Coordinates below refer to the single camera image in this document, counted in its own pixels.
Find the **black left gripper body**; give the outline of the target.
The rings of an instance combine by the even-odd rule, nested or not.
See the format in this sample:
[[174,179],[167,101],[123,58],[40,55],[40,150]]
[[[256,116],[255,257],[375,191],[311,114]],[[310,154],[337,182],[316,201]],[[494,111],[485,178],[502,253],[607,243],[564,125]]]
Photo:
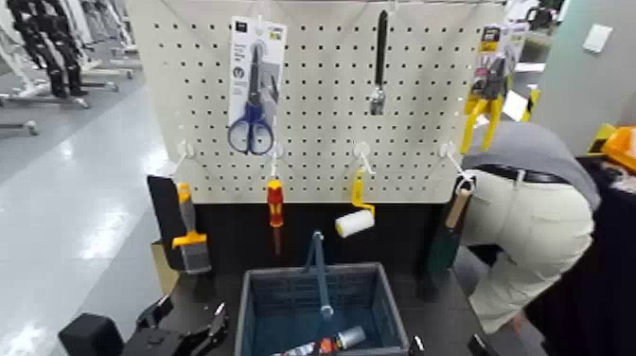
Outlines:
[[121,356],[189,355],[199,344],[198,333],[142,328],[124,345]]

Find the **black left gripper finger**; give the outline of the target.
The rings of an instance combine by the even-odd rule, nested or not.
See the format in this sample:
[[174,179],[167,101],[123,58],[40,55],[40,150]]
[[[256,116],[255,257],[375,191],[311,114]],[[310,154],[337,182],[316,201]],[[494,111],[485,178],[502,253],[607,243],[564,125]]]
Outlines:
[[219,347],[226,339],[229,328],[229,315],[226,304],[221,302],[216,308],[211,321],[202,329],[192,334],[194,348],[190,354],[207,355],[212,349]]
[[169,295],[164,295],[153,304],[145,308],[136,318],[136,329],[156,329],[161,321],[172,311],[172,301]]

